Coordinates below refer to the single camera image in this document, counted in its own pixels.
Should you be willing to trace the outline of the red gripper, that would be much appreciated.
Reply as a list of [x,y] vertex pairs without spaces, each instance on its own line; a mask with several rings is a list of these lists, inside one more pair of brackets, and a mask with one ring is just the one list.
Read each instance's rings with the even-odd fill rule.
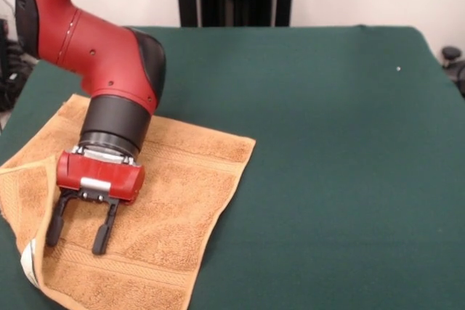
[[54,206],[46,232],[46,245],[54,247],[64,227],[64,212],[70,200],[77,198],[80,189],[93,189],[108,194],[108,212],[105,222],[97,230],[92,253],[106,253],[116,218],[119,200],[132,203],[137,199],[145,180],[143,166],[96,160],[78,153],[63,152],[57,161],[57,186],[65,188]]

